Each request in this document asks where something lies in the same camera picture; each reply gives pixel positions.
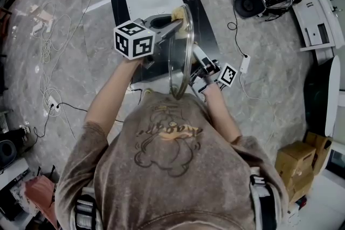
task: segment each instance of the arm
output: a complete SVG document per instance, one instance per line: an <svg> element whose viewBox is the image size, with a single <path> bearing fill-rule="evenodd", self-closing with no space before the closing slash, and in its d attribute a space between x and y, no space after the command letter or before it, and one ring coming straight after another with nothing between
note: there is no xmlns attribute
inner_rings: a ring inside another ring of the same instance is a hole
<svg viewBox="0 0 345 230"><path fill-rule="evenodd" d="M140 60L124 60L93 100L81 135L70 153L56 190L55 211L63 229L69 229L71 212L83 187L108 147L107 136Z"/></svg>
<svg viewBox="0 0 345 230"><path fill-rule="evenodd" d="M140 63L141 59L123 60L92 101L85 122L98 124L108 136L125 97L126 89Z"/></svg>
<svg viewBox="0 0 345 230"><path fill-rule="evenodd" d="M213 127L229 143L236 143L242 136L236 122L229 114L222 92L216 83L207 86L203 92L213 122Z"/></svg>

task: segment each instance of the brown box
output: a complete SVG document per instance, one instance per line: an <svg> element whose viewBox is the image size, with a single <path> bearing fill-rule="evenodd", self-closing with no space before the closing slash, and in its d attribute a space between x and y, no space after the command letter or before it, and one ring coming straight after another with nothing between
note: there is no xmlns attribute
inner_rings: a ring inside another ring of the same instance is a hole
<svg viewBox="0 0 345 230"><path fill-rule="evenodd" d="M293 176L301 176L303 171L312 166L315 151L314 147L300 141L278 151L275 169L287 189L293 184Z"/></svg>
<svg viewBox="0 0 345 230"><path fill-rule="evenodd" d="M312 164L315 176L320 172L326 160L332 141L333 140L329 137L323 137L321 135L311 133L310 131L307 133L306 143L316 149Z"/></svg>
<svg viewBox="0 0 345 230"><path fill-rule="evenodd" d="M289 204L294 203L301 197L305 196L310 190L313 180L314 173L311 166L305 169L301 175L296 174L294 177L292 177L290 187L287 189L287 193L289 195Z"/></svg>

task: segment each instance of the transparent round lid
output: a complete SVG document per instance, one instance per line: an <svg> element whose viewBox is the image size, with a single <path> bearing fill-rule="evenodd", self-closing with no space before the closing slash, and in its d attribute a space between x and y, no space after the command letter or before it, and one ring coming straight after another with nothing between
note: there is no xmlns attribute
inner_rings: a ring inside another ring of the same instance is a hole
<svg viewBox="0 0 345 230"><path fill-rule="evenodd" d="M169 40L170 91L176 100L181 99L188 87L194 44L192 14L187 4L182 7L187 17L185 32L179 31Z"/></svg>

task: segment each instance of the sleeve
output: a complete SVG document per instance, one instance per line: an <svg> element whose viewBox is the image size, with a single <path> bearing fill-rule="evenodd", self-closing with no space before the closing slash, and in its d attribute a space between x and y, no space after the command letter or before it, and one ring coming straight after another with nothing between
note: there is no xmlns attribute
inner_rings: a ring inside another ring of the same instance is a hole
<svg viewBox="0 0 345 230"><path fill-rule="evenodd" d="M250 167L260 167L263 176L277 188L281 200L282 214L285 216L289 202L285 185L257 139L252 136L242 137L236 145L233 145L233 148Z"/></svg>
<svg viewBox="0 0 345 230"><path fill-rule="evenodd" d="M71 211L81 189L93 180L98 161L108 147L99 125L87 122L60 177L55 194L55 213L64 230L70 229Z"/></svg>

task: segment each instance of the forearm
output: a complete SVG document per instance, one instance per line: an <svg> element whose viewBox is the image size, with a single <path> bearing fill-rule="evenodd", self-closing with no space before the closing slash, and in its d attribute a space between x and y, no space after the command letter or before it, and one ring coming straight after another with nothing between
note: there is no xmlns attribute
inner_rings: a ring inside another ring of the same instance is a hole
<svg viewBox="0 0 345 230"><path fill-rule="evenodd" d="M213 127L230 143L242 136L235 120L227 110L222 92L216 83L210 84L204 91Z"/></svg>
<svg viewBox="0 0 345 230"><path fill-rule="evenodd" d="M126 89L141 60L123 60L91 103L85 122L97 123L106 136L118 115Z"/></svg>

